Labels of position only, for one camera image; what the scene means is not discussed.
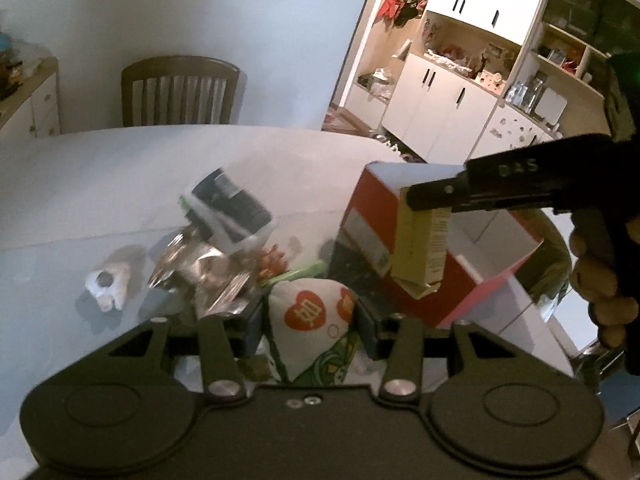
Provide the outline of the hand in yellow glove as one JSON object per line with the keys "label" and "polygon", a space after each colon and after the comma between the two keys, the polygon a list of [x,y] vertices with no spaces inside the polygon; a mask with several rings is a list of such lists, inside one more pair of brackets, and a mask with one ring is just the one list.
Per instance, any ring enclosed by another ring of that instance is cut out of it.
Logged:
{"label": "hand in yellow glove", "polygon": [[598,341],[628,351],[639,338],[639,221],[623,226],[598,214],[573,214],[570,284],[588,302]]}

